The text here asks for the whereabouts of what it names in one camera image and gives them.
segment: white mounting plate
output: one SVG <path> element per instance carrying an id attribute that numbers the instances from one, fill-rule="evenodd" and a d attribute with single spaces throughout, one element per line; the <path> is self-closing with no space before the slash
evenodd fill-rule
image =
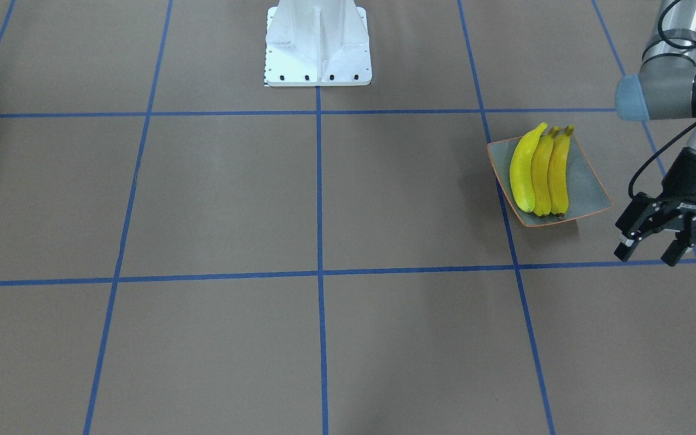
<path id="1" fill-rule="evenodd" d="M 276 16 L 278 6 L 268 9 L 267 29 Z M 367 11 L 356 6 L 364 29 L 367 27 Z M 318 61 L 298 56 L 291 49 L 276 44 L 266 44 L 265 49 L 265 86 L 364 86 L 372 82 L 372 62 L 370 47 L 344 46 L 331 58 L 324 59 L 318 67 Z"/>

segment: yellow banana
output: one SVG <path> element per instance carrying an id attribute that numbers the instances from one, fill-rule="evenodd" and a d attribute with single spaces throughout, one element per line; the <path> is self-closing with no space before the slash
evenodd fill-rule
<path id="1" fill-rule="evenodd" d="M 552 208 L 549 198 L 549 186 L 547 185 L 547 171 L 549 170 L 549 158 L 552 154 L 552 144 L 560 127 L 552 127 L 546 135 L 539 139 L 536 151 L 530 165 L 530 181 L 533 184 L 533 193 L 536 195 L 536 204 L 533 206 L 533 214 L 547 216 Z"/>
<path id="2" fill-rule="evenodd" d="M 530 163 L 533 160 L 533 152 L 539 143 L 541 133 L 547 129 L 547 123 L 542 122 L 530 132 L 520 138 L 517 147 L 512 154 L 509 165 L 509 182 L 512 187 L 512 196 L 517 207 L 530 213 L 536 204 L 536 196 L 533 195 L 533 184 L 530 181 Z"/>
<path id="3" fill-rule="evenodd" d="M 569 210 L 569 190 L 566 184 L 566 165 L 569 160 L 571 148 L 571 134 L 574 126 L 566 127 L 565 131 L 555 138 L 552 146 L 552 156 L 549 159 L 549 196 L 552 202 L 550 211 L 558 218 L 562 218 Z"/>

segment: light blue cap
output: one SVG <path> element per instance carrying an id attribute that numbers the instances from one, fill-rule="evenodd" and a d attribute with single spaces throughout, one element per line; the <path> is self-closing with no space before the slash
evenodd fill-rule
<path id="1" fill-rule="evenodd" d="M 638 74 L 622 77 L 616 86 L 616 113 L 625 121 L 648 121 L 649 109 Z"/>

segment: square plate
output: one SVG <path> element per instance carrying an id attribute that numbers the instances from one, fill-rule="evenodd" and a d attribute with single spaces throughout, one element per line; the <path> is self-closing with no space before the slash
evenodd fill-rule
<path id="1" fill-rule="evenodd" d="M 512 161 L 514 149 L 519 141 L 520 138 L 518 137 L 489 143 L 488 157 L 491 158 L 492 168 L 494 168 L 495 176 L 498 178 L 501 190 L 506 197 L 506 202 L 510 204 L 514 215 L 517 216 L 522 225 L 526 227 L 543 227 L 560 224 L 608 210 L 613 206 L 608 193 L 605 192 L 600 179 L 596 176 L 595 171 L 592 170 L 589 160 L 587 160 L 582 148 L 579 146 L 578 140 L 576 140 L 575 135 L 572 135 L 569 160 L 566 167 L 570 205 L 569 211 L 566 212 L 563 219 L 555 216 L 538 217 L 535 214 L 526 213 L 517 208 L 509 182 L 509 165 Z"/>

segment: white plastic bracket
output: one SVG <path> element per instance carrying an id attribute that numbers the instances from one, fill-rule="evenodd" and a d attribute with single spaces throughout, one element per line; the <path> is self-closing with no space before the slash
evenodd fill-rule
<path id="1" fill-rule="evenodd" d="M 265 85 L 372 82 L 367 12 L 353 0 L 281 0 L 268 10 Z"/>

